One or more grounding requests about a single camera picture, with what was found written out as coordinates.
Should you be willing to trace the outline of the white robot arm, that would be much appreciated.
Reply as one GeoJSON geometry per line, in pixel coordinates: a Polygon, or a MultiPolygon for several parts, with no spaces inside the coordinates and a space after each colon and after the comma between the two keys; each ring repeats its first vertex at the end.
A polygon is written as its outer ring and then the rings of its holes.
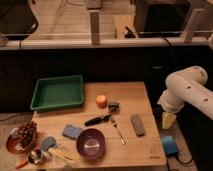
{"type": "Polygon", "coordinates": [[[157,104],[164,110],[162,128],[168,129],[176,120],[177,113],[189,103],[213,120],[213,91],[205,88],[207,72],[200,66],[192,66],[169,74],[157,104]]]}

